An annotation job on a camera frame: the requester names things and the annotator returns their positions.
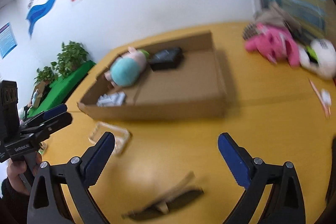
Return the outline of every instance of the blue gripper pad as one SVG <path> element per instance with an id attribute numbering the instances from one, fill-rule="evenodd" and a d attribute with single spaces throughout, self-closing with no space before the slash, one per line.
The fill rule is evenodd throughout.
<path id="1" fill-rule="evenodd" d="M 80 165 L 83 185 L 89 188 L 95 185 L 115 146 L 114 135 L 105 132 L 95 146 L 89 147 L 82 156 Z"/>
<path id="2" fill-rule="evenodd" d="M 43 120 L 47 121 L 57 115 L 62 114 L 63 112 L 66 112 L 68 110 L 67 106 L 65 104 L 58 105 L 43 114 Z"/>
<path id="3" fill-rule="evenodd" d="M 239 155 L 238 150 L 241 148 L 234 142 L 228 133 L 223 133 L 218 137 L 218 149 L 237 184 L 247 190 L 251 183 L 250 170 L 243 158 Z"/>

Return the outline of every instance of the hand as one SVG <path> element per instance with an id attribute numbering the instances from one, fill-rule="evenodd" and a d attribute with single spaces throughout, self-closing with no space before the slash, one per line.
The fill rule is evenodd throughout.
<path id="1" fill-rule="evenodd" d="M 33 105 L 33 102 L 32 102 L 32 99 L 30 99 L 29 103 L 27 104 L 27 107 L 28 107 L 28 108 L 31 108 L 32 105 Z"/>
<path id="2" fill-rule="evenodd" d="M 40 153 L 36 152 L 36 166 L 33 169 L 33 175 L 36 175 L 37 169 L 42 162 L 42 156 Z M 9 159 L 7 167 L 7 176 L 9 183 L 13 189 L 21 194 L 29 195 L 29 191 L 23 184 L 20 174 L 23 174 L 27 170 L 27 164 L 25 161 L 12 161 Z"/>

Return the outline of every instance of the black sleeve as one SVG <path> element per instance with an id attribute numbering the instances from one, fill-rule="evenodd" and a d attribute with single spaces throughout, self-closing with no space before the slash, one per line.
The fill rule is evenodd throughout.
<path id="1" fill-rule="evenodd" d="M 8 178 L 2 182 L 1 190 L 3 194 L 2 202 L 6 205 L 9 213 L 18 224 L 26 224 L 29 196 L 16 192 Z"/>

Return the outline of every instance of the background cardboard box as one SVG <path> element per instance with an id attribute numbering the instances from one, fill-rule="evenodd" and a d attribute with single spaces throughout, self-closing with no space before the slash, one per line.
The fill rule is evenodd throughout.
<path id="1" fill-rule="evenodd" d="M 104 78 L 115 59 L 97 77 L 78 108 L 96 120 L 172 120 L 223 117 L 225 85 L 211 32 L 157 42 L 142 48 L 150 54 L 181 47 L 184 60 L 177 69 L 152 71 L 149 67 L 131 87 L 122 88 L 125 104 L 98 107 L 98 98 L 115 92 Z"/>

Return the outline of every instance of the teal plush toy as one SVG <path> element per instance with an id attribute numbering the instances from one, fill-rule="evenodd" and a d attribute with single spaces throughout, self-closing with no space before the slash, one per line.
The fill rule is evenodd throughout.
<path id="1" fill-rule="evenodd" d="M 105 73 L 105 78 L 113 86 L 131 86 L 145 70 L 149 53 L 144 50 L 128 48 L 128 53 L 119 57 Z"/>

